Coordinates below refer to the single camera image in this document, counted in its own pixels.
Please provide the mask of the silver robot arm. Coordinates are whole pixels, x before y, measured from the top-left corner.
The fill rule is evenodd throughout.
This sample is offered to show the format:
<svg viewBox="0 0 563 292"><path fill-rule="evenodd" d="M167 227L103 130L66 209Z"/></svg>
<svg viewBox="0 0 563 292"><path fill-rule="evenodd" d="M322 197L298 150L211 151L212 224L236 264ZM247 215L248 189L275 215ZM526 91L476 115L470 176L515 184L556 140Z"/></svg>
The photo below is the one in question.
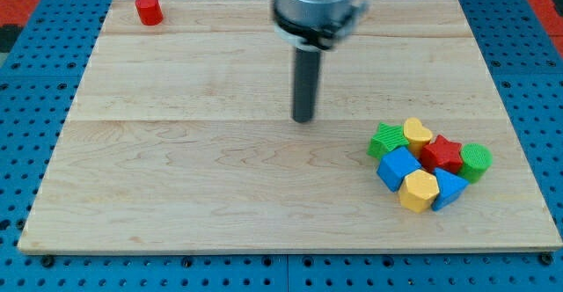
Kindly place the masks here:
<svg viewBox="0 0 563 292"><path fill-rule="evenodd" d="M351 35L369 4L359 0L271 0L274 31L302 51L327 51Z"/></svg>

